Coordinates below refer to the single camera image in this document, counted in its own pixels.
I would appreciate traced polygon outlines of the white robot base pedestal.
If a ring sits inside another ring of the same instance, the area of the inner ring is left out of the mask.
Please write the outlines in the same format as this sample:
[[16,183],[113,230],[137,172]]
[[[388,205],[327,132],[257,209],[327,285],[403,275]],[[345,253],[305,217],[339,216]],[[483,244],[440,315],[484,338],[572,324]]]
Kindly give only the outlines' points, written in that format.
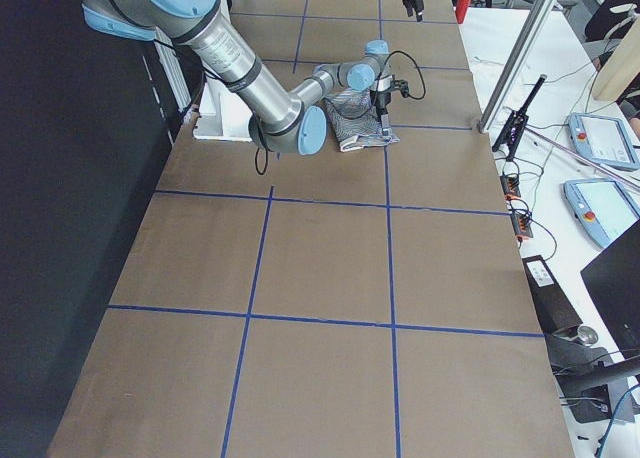
[[206,78],[193,135],[199,140],[250,142],[252,115],[242,99],[219,81]]

